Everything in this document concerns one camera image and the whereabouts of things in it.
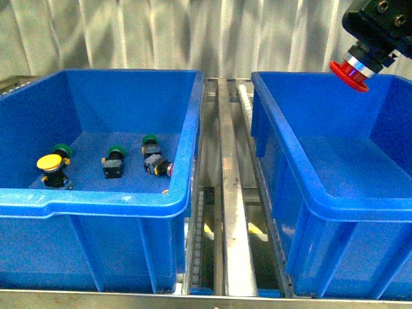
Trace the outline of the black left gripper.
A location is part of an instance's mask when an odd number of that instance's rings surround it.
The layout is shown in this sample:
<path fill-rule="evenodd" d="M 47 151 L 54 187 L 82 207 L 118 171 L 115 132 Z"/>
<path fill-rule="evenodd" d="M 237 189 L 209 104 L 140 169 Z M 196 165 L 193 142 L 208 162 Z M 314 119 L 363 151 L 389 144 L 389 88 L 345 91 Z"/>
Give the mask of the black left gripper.
<path fill-rule="evenodd" d="M 342 17 L 343 28 L 378 56 L 393 51 L 411 58 L 411 1 L 354 1 Z"/>

